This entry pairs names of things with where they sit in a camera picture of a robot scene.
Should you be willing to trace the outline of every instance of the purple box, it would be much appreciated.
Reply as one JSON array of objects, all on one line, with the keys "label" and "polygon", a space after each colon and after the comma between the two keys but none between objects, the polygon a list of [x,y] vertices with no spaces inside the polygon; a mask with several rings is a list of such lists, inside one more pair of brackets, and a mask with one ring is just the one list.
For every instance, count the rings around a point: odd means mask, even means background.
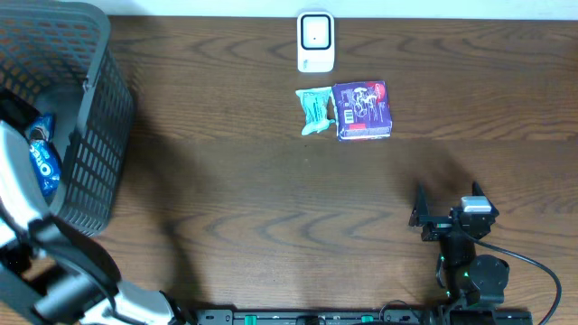
[{"label": "purple box", "polygon": [[379,139],[391,135],[385,81],[336,84],[333,105],[340,141]]}]

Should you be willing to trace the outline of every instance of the black cable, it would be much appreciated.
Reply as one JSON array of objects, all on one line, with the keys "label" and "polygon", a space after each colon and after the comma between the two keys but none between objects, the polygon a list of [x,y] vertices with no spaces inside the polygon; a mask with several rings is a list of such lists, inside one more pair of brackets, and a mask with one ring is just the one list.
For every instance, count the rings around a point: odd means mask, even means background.
[{"label": "black cable", "polygon": [[558,308],[558,304],[560,303],[560,299],[562,298],[562,285],[560,284],[560,280],[558,279],[558,276],[554,273],[554,271],[550,270],[547,266],[529,258],[529,257],[525,257],[521,254],[518,253],[514,253],[514,252],[510,252],[507,249],[498,247],[498,246],[494,246],[492,244],[488,244],[488,243],[484,243],[482,241],[480,241],[479,239],[476,239],[472,236],[470,236],[468,233],[466,233],[462,228],[461,225],[459,223],[459,221],[456,220],[456,225],[457,228],[463,233],[463,235],[465,235],[466,238],[468,238],[471,242],[476,243],[480,246],[484,246],[486,248],[489,249],[493,249],[496,252],[502,253],[502,254],[506,254],[506,255],[510,255],[512,257],[515,257],[517,259],[521,259],[522,261],[529,263],[539,269],[541,269],[542,271],[548,273],[548,275],[550,275],[552,277],[552,279],[554,280],[555,284],[556,284],[556,297],[554,299],[554,302],[552,303],[552,307],[550,307],[550,311],[548,311],[548,313],[545,315],[545,317],[540,321],[539,325],[544,325],[546,324],[550,318],[552,317],[552,315],[554,315],[554,313],[556,312],[556,308]]},{"label": "black cable", "polygon": [[381,308],[381,310],[379,311],[379,319],[380,319],[380,320],[386,321],[386,320],[384,320],[384,317],[386,316],[386,315],[384,314],[384,312],[389,308],[389,306],[390,306],[392,303],[395,303],[395,302],[399,302],[399,303],[404,304],[404,305],[407,307],[407,309],[409,309],[409,311],[412,312],[412,314],[414,314],[415,318],[421,323],[419,316],[417,316],[417,314],[415,313],[415,311],[412,309],[412,306],[410,306],[409,304],[407,304],[407,302],[404,302],[404,301],[399,300],[399,299],[392,300],[391,302],[386,303],[386,305]]},{"label": "black cable", "polygon": [[131,320],[128,319],[127,317],[124,317],[122,315],[120,315],[117,312],[117,302],[115,301],[115,297],[113,297],[107,290],[107,288],[105,287],[105,285],[99,281],[99,279],[93,274],[91,273],[89,270],[87,270],[86,268],[78,265],[77,263],[74,263],[73,261],[71,261],[67,256],[64,256],[60,253],[57,253],[51,249],[46,249],[45,247],[42,247],[42,244],[33,240],[33,244],[35,246],[37,246],[40,249],[43,249],[46,251],[46,253],[48,253],[48,255],[51,255],[57,262],[66,265],[67,267],[73,269],[74,271],[78,272],[79,274],[84,274],[88,277],[89,281],[94,284],[99,291],[101,291],[106,299],[108,300],[108,303],[110,304],[110,313],[111,316],[113,318],[116,318],[118,320],[121,320],[123,322],[126,322],[128,324],[131,325],[145,325],[144,323],[137,321],[137,320]]}]

